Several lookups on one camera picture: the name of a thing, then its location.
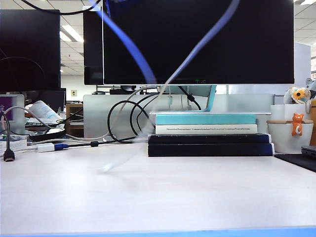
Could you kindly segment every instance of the teal book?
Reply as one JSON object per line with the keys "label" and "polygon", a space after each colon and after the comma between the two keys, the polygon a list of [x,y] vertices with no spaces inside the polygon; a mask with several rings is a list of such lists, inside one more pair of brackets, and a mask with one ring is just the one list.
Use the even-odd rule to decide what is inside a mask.
{"label": "teal book", "polygon": [[156,125],[255,124],[255,114],[157,114]]}

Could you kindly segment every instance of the black book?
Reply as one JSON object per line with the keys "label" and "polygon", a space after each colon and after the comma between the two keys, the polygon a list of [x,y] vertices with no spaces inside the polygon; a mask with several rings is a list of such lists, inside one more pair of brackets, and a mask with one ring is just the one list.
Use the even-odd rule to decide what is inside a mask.
{"label": "black book", "polygon": [[271,143],[271,135],[227,134],[227,135],[148,135],[148,144],[224,144],[224,143]]}
{"label": "black book", "polygon": [[254,157],[273,154],[273,143],[148,144],[150,157]]}

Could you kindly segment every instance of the purple object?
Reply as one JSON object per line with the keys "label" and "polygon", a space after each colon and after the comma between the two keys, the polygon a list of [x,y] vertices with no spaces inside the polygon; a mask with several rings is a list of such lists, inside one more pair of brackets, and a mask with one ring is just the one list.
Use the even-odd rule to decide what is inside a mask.
{"label": "purple object", "polygon": [[[1,96],[0,97],[0,112],[3,113],[6,109],[13,106],[13,97]],[[6,114],[8,120],[13,120],[12,110]]]}

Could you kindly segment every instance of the brown cabinet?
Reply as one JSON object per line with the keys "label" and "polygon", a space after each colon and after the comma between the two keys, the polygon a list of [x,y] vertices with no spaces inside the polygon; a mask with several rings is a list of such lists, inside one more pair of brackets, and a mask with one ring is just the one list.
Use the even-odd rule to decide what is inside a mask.
{"label": "brown cabinet", "polygon": [[[83,104],[66,104],[66,117],[68,118],[82,108]],[[67,134],[83,137],[83,111],[67,121],[66,130]]]}

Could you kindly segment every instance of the orange cat figurine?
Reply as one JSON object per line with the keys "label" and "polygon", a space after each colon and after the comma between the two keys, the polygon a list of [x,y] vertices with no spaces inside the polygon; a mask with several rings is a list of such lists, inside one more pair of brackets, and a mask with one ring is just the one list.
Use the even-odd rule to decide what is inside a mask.
{"label": "orange cat figurine", "polygon": [[294,135],[300,135],[302,136],[303,135],[303,132],[302,132],[302,121],[303,121],[303,117],[304,117],[304,114],[297,114],[297,113],[294,113],[294,116],[293,116],[293,131],[292,131],[292,136]]}

